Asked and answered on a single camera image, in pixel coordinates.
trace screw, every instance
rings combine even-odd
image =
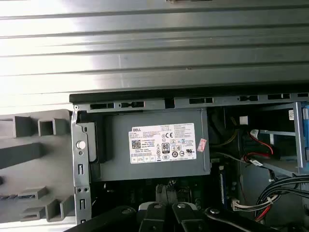
[[[125,210],[123,210],[121,213],[123,213],[123,214],[129,214],[129,213],[131,213],[131,210],[130,210],[130,209],[125,209]]]
[[[154,205],[154,208],[155,208],[155,209],[160,209],[160,208],[162,208],[162,205],[160,205],[160,204],[155,204],[155,205]]]
[[[183,208],[185,208],[185,204],[184,203],[180,203],[180,204],[177,205],[177,207],[180,208],[180,209],[183,209]]]
[[[220,210],[219,209],[211,209],[210,212],[212,214],[219,214],[220,213]]]

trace qr code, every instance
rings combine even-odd
[[[133,149],[140,149],[141,148],[140,140],[132,140],[132,148]]]

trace ventilation slot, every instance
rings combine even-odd
[[[189,104],[213,103],[213,98],[189,98]]]
[[[132,108],[143,108],[145,106],[143,101],[133,101],[132,103],[128,103],[128,102],[123,102],[121,104],[119,104],[120,108],[128,108],[128,107],[132,107]]]
[[[297,96],[299,98],[308,97],[308,93],[298,93]]]
[[[240,101],[240,102],[245,102],[245,101],[250,101],[250,102],[256,102],[256,101],[258,101],[259,100],[259,98],[258,98],[258,96],[257,95],[252,95],[252,96],[240,96],[239,98],[238,98],[238,100]]]
[[[113,109],[114,103],[90,104],[90,110]]]
[[[164,104],[166,109],[174,109],[175,108],[175,99],[174,98],[165,98]]]
[[[278,99],[290,99],[289,93],[281,93],[281,94],[269,94],[267,95],[268,100],[278,100]]]

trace blue component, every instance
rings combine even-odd
[[[303,119],[303,127],[304,127],[305,148],[308,148],[309,147],[309,118]]]

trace metal frame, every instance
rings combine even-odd
[[[73,180],[76,224],[91,219],[91,194],[88,156],[88,136],[83,127],[76,123],[78,107],[74,107],[71,119]]]
[[[282,103],[283,105],[277,106],[267,106],[259,110],[275,110],[275,109],[286,109],[293,108],[294,102],[309,102],[309,97],[299,97],[299,93],[289,93],[290,98],[288,99],[276,99],[269,100],[268,94],[252,94],[247,96],[225,96],[225,97],[207,97],[207,99],[212,99],[212,103],[199,103],[190,104],[190,99],[202,99],[201,98],[174,98],[175,108],[174,109],[185,109],[185,108],[199,108],[199,107],[215,107],[215,106],[232,106],[232,105],[251,105],[251,104],[271,104],[271,103]],[[257,101],[240,101],[241,97],[257,96]],[[127,102],[144,102],[144,107],[132,108],[126,107],[122,108],[120,105]],[[113,104],[113,108],[109,109],[91,109],[91,105],[96,104]],[[81,111],[87,111],[87,113],[101,113],[101,112],[124,112],[124,111],[136,111],[136,110],[165,110],[164,99],[143,99],[143,100],[127,100],[127,101],[107,101],[107,102],[97,102],[95,104],[79,104],[78,109]]]
[[[207,107],[215,107],[215,106],[232,106],[232,105],[257,105],[257,104],[266,104],[266,103],[283,103],[283,105],[276,106],[267,106],[261,108],[261,110],[276,110],[276,109],[288,109],[292,108],[294,110],[295,116],[295,133],[289,133],[284,135],[295,136],[296,139],[296,150],[297,150],[297,160],[298,160],[298,174],[305,174],[306,170],[304,169],[306,166],[306,156],[305,156],[305,148],[304,148],[304,136],[302,133],[302,109],[301,109],[301,101],[309,101],[309,97],[299,97],[297,93],[290,93],[289,99],[277,99],[277,100],[269,100],[267,94],[257,95],[257,101],[239,101],[240,96],[228,96],[228,97],[212,97],[212,103],[200,103],[200,104],[190,104],[190,98],[175,98],[174,103],[175,107],[173,109],[165,108],[165,100],[164,99],[144,99],[144,100],[135,100],[135,101],[110,101],[110,102],[98,102],[97,104],[112,104],[113,108],[91,108],[92,104],[79,104],[74,105],[74,111],[72,115],[72,150],[73,150],[73,170],[74,170],[74,186],[75,186],[75,213],[76,213],[76,222],[77,224],[83,223],[86,220],[91,219],[91,197],[90,197],[90,174],[89,174],[89,136],[84,131],[84,126],[89,125],[90,123],[81,123],[77,124],[77,115],[79,111],[86,111],[87,113],[100,113],[100,112],[130,112],[136,110],[143,111],[154,111],[154,110],[174,110],[174,109],[185,109],[185,108],[207,108]],[[121,104],[124,102],[144,102],[143,107],[132,108],[126,107],[122,108]],[[277,134],[280,135],[282,132],[276,131],[263,131],[263,133],[268,134]],[[78,141],[85,141],[85,148],[79,149],[76,144]],[[80,165],[83,165],[83,173],[80,174],[79,169]],[[284,168],[277,167],[274,165],[266,166],[279,170],[281,173],[286,175],[292,175],[294,172],[291,170],[285,170]]]

